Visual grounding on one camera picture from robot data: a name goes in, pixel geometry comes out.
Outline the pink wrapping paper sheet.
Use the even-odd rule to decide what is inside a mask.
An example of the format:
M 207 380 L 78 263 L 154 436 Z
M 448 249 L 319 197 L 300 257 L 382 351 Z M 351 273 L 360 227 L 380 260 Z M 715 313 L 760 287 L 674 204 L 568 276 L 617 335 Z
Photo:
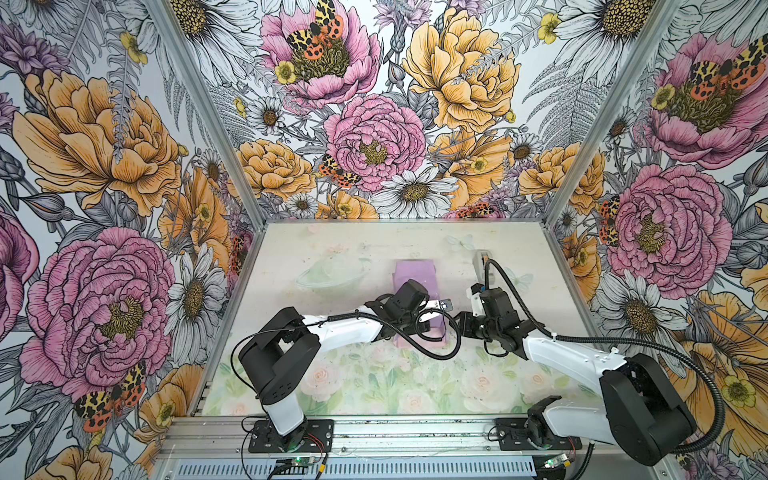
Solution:
M 423 294 L 419 297 L 418 312 L 424 308 L 440 306 L 436 266 L 433 260 L 415 259 L 398 260 L 392 274 L 393 286 L 397 291 L 407 284 L 418 284 Z M 423 314 L 417 322 L 411 338 L 424 347 L 443 347 L 447 345 L 447 326 L 443 316 L 437 313 Z

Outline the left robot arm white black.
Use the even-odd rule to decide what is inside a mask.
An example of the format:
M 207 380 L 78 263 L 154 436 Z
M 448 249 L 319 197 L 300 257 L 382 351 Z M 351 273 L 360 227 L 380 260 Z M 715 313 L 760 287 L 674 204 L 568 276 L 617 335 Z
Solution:
M 458 346 L 447 354 L 429 347 L 445 339 L 437 332 L 439 325 L 452 325 L 449 310 L 432 300 L 415 280 L 348 313 L 310 316 L 293 306 L 279 310 L 259 331 L 238 342 L 230 354 L 230 360 L 238 361 L 244 371 L 239 379 L 253 390 L 265 415 L 254 423 L 249 450 L 325 450 L 326 444 L 297 396 L 299 384 L 315 359 L 350 345 L 398 337 L 429 358 L 448 360 L 458 353 Z

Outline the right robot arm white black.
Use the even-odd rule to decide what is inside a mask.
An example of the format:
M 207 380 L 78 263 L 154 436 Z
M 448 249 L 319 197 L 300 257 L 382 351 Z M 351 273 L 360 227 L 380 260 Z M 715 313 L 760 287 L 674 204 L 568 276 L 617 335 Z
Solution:
M 521 433 L 535 447 L 577 437 L 616 445 L 646 466 L 657 464 L 691 437 L 697 424 L 661 366 L 645 354 L 626 357 L 546 336 L 523 320 L 501 288 L 479 283 L 459 316 L 466 338 L 498 343 L 507 354 L 554 369 L 594 391 L 602 403 L 579 405 L 551 394 L 527 412 Z

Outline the white tape dispenser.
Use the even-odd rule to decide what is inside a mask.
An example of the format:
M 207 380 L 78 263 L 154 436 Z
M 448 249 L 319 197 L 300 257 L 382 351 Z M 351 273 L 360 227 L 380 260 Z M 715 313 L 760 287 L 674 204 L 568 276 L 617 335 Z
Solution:
M 487 250 L 476 250 L 473 254 L 473 267 L 479 277 L 484 276 L 485 264 L 490 259 L 490 252 Z

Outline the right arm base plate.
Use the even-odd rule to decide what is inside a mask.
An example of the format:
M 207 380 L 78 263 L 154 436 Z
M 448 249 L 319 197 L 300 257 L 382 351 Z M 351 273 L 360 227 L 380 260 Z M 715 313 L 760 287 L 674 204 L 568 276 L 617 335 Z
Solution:
M 522 417 L 497 418 L 487 432 L 491 442 L 497 442 L 502 451 L 578 451 L 583 448 L 577 437 L 560 437 L 535 419 Z

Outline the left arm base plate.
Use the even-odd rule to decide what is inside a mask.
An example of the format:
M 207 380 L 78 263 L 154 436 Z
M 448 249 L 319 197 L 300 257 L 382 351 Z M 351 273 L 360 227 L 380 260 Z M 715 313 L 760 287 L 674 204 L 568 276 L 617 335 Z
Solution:
M 281 435 L 267 419 L 257 420 L 250 430 L 252 454 L 327 453 L 332 448 L 335 422 L 307 419 L 291 433 Z

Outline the right aluminium corner post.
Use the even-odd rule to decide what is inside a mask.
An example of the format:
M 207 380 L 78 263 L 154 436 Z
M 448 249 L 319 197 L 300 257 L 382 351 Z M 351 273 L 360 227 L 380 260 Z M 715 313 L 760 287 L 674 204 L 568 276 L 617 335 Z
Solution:
M 572 198 L 581 178 L 598 152 L 615 110 L 630 94 L 635 82 L 640 78 L 643 68 L 657 51 L 664 33 L 668 30 L 681 4 L 682 2 L 677 0 L 664 0 L 655 3 L 646 25 L 640 31 L 637 43 L 627 57 L 626 65 L 618 70 L 615 82 L 598 110 L 593 125 L 581 143 L 571 168 L 553 196 L 552 203 L 542 220 L 545 229 L 553 229 L 558 215 Z

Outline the aluminium corner post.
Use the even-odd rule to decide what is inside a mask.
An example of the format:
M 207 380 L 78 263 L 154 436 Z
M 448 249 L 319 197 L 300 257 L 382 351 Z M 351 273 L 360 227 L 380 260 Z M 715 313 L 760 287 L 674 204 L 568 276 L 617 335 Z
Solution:
M 553 229 L 558 215 L 572 198 L 581 178 L 598 152 L 615 110 L 630 94 L 635 82 L 640 78 L 643 68 L 657 51 L 664 33 L 668 30 L 681 4 L 682 2 L 677 0 L 664 0 L 655 3 L 646 25 L 640 31 L 637 43 L 627 57 L 626 65 L 618 70 L 615 82 L 598 110 L 593 125 L 581 143 L 571 168 L 553 196 L 552 203 L 542 220 L 545 229 Z
M 252 187 L 235 154 L 235 148 L 216 110 L 216 105 L 210 96 L 205 79 L 196 65 L 196 56 L 186 46 L 183 32 L 176 20 L 171 5 L 167 1 L 150 1 L 147 9 L 159 30 L 160 38 L 171 55 L 174 65 L 177 67 L 181 79 L 185 82 L 192 102 L 211 136 L 213 145 L 225 164 L 226 170 L 233 181 L 233 185 L 254 228 L 258 232 L 263 233 L 266 230 L 267 219 L 253 194 Z

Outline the aluminium front rail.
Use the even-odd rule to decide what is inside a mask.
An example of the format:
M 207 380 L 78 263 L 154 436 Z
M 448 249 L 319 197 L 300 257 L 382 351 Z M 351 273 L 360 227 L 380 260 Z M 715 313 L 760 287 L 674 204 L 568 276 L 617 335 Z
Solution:
M 160 459 L 247 459 L 247 433 L 259 418 L 183 417 L 173 422 Z M 496 437 L 494 414 L 427 416 L 335 416 L 331 434 L 323 433 L 324 451 L 341 457 L 498 456 L 505 452 Z

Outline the left aluminium corner post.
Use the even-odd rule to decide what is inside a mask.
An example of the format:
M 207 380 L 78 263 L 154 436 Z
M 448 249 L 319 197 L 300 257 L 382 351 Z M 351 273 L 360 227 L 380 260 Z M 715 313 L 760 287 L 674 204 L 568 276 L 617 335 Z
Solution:
M 196 65 L 196 56 L 186 46 L 183 32 L 176 20 L 171 5 L 167 1 L 150 1 L 147 9 L 159 30 L 160 38 L 171 55 L 174 65 L 177 67 L 181 79 L 185 82 L 192 102 L 211 136 L 213 145 L 225 164 L 226 170 L 233 181 L 233 185 L 254 228 L 258 232 L 263 233 L 266 230 L 267 219 L 253 194 L 252 187 L 235 154 L 235 148 L 216 110 L 216 105 L 210 96 L 205 79 Z

